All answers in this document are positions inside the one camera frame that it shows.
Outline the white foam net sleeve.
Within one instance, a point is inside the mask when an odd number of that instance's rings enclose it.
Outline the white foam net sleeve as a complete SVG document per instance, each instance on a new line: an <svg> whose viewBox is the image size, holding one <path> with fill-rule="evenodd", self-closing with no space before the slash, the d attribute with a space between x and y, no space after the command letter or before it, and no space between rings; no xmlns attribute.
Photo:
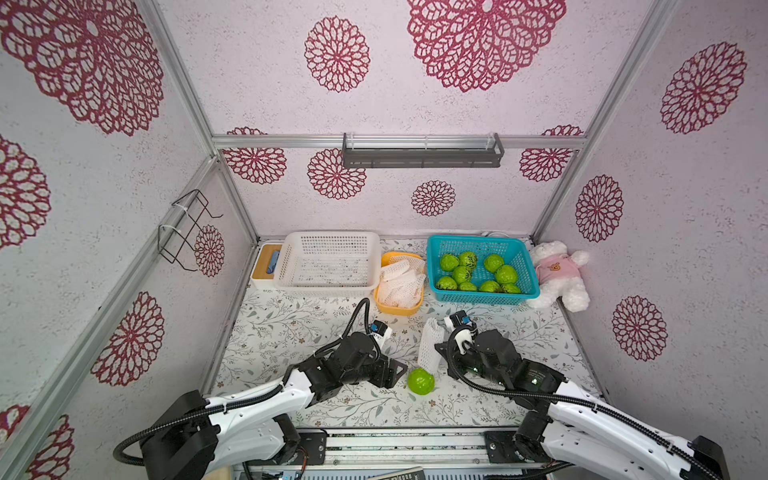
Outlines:
<svg viewBox="0 0 768 480"><path fill-rule="evenodd" d="M436 350L436 346L444 340L445 328L436 319L428 319L422 329L417 364L431 375L438 373L442 356Z"/></svg>

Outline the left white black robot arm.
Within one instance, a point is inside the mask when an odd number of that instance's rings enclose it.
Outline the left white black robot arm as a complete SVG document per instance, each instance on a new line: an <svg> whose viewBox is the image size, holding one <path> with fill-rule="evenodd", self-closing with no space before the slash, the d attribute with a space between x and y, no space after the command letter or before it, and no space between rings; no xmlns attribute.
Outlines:
<svg viewBox="0 0 768 480"><path fill-rule="evenodd" d="M138 466L150 479L202 479L221 468L249 461L284 464L297 454L301 436L294 414L334 398L346 385L368 383L392 389L406 364L382 351L391 335L371 321L371 303L362 299L341 335L305 360L289 365L282 377L225 396L187 392L155 423L120 441L113 458Z"/></svg>

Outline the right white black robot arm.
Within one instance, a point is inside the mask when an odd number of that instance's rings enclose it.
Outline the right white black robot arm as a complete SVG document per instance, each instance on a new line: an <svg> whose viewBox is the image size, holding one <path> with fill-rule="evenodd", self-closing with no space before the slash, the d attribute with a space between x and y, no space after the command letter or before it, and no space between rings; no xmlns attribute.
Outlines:
<svg viewBox="0 0 768 480"><path fill-rule="evenodd" d="M597 399L549 366L523 358L497 330L455 327L433 347L448 374L526 409L513 452L541 469L536 479L578 467L605 479L727 479L722 447L652 427Z"/></svg>

